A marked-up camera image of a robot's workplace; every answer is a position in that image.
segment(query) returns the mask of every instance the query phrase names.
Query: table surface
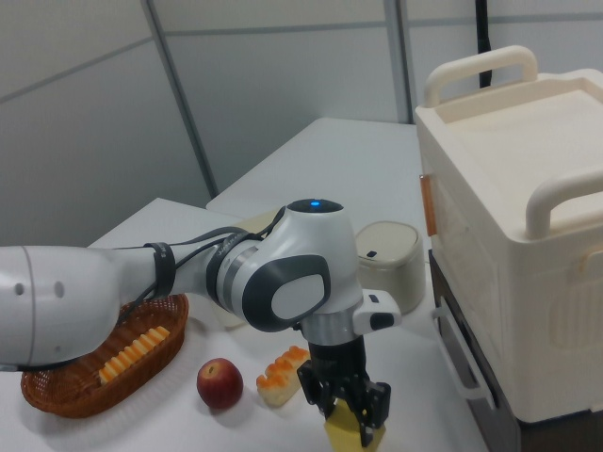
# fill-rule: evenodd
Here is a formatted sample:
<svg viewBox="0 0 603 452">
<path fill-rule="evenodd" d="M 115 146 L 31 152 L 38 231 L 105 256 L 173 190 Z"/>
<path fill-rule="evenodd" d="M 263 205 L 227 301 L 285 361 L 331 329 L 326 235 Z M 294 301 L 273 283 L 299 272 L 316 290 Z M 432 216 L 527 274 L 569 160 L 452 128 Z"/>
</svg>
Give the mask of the table surface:
<svg viewBox="0 0 603 452">
<path fill-rule="evenodd" d="M 391 170 L 393 165 L 385 162 L 381 165 Z M 404 177 L 397 169 L 390 174 L 391 180 L 394 172 Z M 298 193 L 298 198 L 331 197 L 331 193 Z M 375 220 L 409 218 L 399 211 L 405 209 L 405 204 L 399 202 L 404 197 L 396 193 L 391 196 L 396 203 L 389 204 L 389 212 L 381 202 L 366 210 L 362 205 L 349 204 L 347 211 L 356 232 Z M 359 195 L 363 197 L 370 199 L 368 193 Z M 211 207 L 218 208 L 220 202 Z M 238 215 L 232 216 L 155 200 L 92 246 L 116 248 L 149 241 L 181 241 L 282 205 L 276 198 L 259 204 L 242 203 Z M 479 430 L 465 401 L 456 393 L 435 342 L 429 271 L 427 275 L 427 295 L 403 318 L 402 325 L 366 336 L 368 374 L 392 386 L 390 414 L 379 450 L 485 452 Z M 306 403 L 301 391 L 274 410 L 255 390 L 255 379 L 277 356 L 290 345 L 306 346 L 302 336 L 295 331 L 263 333 L 248 325 L 226 329 L 215 317 L 208 299 L 188 297 L 190 317 L 181 351 L 151 381 L 107 412 L 82 420 L 40 412 L 23 399 L 20 374 L 1 374 L 0 400 L 5 414 L 0 417 L 0 450 L 331 450 L 324 419 L 316 407 Z M 197 395 L 195 382 L 201 365 L 219 356 L 239 367 L 245 390 L 231 410 L 211 412 Z"/>
<path fill-rule="evenodd" d="M 342 204 L 355 231 L 390 220 L 410 224 L 425 237 L 420 174 L 415 126 L 322 118 L 206 208 L 250 218 L 296 200 L 322 198 Z M 429 240 L 424 245 L 427 251 Z"/>
</svg>

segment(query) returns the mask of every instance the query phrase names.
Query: white drawer handle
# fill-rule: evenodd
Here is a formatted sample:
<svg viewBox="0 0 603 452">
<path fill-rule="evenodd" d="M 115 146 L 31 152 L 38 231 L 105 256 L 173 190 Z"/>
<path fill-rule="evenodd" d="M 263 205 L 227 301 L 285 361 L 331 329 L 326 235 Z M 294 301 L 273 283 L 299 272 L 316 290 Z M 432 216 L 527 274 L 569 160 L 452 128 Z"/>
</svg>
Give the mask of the white drawer handle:
<svg viewBox="0 0 603 452">
<path fill-rule="evenodd" d="M 536 56 L 531 50 L 520 45 L 503 47 L 438 66 L 425 82 L 425 106 L 433 108 L 440 105 L 440 90 L 450 82 L 515 64 L 523 66 L 524 82 L 533 82 L 538 78 Z"/>
<path fill-rule="evenodd" d="M 456 370 L 454 362 L 452 361 L 452 358 L 450 358 L 448 349 L 446 348 L 446 345 L 444 344 L 444 339 L 442 339 L 442 335 L 440 334 L 440 331 L 437 328 L 436 320 L 439 318 L 442 318 L 442 317 L 444 317 L 448 321 L 450 327 L 452 328 L 452 332 L 454 333 L 456 341 L 459 343 L 459 346 L 461 347 L 461 350 L 463 351 L 464 358 L 469 363 L 471 372 L 473 373 L 473 376 L 475 377 L 475 379 L 478 381 L 478 386 L 475 388 L 468 388 L 463 384 L 463 382 L 461 381 L 461 377 L 459 377 L 459 373 Z M 485 378 L 481 374 L 480 368 L 478 367 L 478 363 L 475 361 L 475 358 L 473 358 L 473 355 L 471 354 L 471 350 L 469 349 L 469 346 L 467 345 L 466 341 L 464 340 L 463 334 L 461 333 L 461 330 L 459 330 L 459 327 L 456 324 L 454 317 L 452 316 L 452 312 L 450 311 L 450 308 L 447 306 L 444 298 L 442 298 L 442 306 L 440 306 L 439 308 L 436 308 L 432 311 L 432 319 L 433 319 L 433 326 L 435 327 L 435 331 L 437 334 L 438 346 L 440 347 L 440 350 L 442 350 L 442 354 L 444 355 L 444 361 L 446 362 L 446 364 L 448 366 L 448 370 L 450 371 L 450 375 L 452 376 L 452 381 L 454 382 L 454 385 L 456 386 L 456 389 L 459 392 L 459 394 L 467 400 L 479 400 L 481 398 L 485 398 L 486 401 L 488 402 L 488 405 L 490 406 L 490 409 L 494 410 L 495 409 L 494 398 L 492 397 L 492 393 L 490 392 L 490 389 L 488 388 L 488 384 L 486 383 Z"/>
<path fill-rule="evenodd" d="M 550 233 L 550 211 L 581 196 L 603 191 L 603 168 L 586 168 L 567 172 L 541 183 L 526 206 L 526 236 L 545 238 Z"/>
</svg>

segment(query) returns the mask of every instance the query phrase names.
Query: brown basket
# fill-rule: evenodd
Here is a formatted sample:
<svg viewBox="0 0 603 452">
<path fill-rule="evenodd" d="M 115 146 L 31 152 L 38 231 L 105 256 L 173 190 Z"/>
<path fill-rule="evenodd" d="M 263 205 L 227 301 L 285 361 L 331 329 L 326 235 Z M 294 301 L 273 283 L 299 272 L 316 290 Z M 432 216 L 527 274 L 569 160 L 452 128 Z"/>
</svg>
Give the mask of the brown basket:
<svg viewBox="0 0 603 452">
<path fill-rule="evenodd" d="M 122 307 L 121 313 L 128 308 Z M 43 412 L 70 418 L 89 417 L 120 403 L 163 369 L 185 339 L 188 300 L 184 295 L 145 301 L 92 353 L 54 370 L 23 372 L 25 400 Z M 101 385 L 98 371 L 150 328 L 170 335 L 117 378 Z"/>
</svg>

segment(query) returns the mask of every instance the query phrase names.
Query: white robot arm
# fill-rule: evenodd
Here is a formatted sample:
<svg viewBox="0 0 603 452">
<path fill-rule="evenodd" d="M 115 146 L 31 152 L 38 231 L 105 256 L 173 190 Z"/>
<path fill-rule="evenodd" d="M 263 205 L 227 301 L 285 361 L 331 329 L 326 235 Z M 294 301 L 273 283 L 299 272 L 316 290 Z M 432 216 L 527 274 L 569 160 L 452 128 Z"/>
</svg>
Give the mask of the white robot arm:
<svg viewBox="0 0 603 452">
<path fill-rule="evenodd" d="M 301 369 L 303 389 L 328 416 L 335 397 L 352 397 L 336 391 L 351 374 L 359 386 L 347 392 L 355 399 L 374 385 L 362 335 L 401 320 L 389 294 L 362 289 L 357 267 L 350 221 L 325 200 L 291 203 L 259 234 L 226 228 L 183 244 L 120 250 L 0 248 L 0 370 L 75 359 L 103 343 L 124 304 L 196 293 L 261 331 L 301 330 L 313 363 Z M 383 397 L 388 406 L 388 388 Z M 383 417 L 358 409 L 367 412 L 370 422 L 359 422 L 369 442 L 387 410 Z"/>
</svg>

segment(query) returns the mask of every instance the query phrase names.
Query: red apple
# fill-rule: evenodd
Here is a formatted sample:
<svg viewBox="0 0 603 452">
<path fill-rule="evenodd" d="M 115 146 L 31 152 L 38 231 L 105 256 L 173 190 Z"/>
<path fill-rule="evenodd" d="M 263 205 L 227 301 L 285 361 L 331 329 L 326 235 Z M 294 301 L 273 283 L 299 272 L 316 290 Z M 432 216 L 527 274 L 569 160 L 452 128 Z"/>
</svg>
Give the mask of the red apple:
<svg viewBox="0 0 603 452">
<path fill-rule="evenodd" d="M 197 391 L 209 408 L 224 410 L 241 398 L 243 377 L 230 361 L 216 358 L 199 369 Z"/>
</svg>

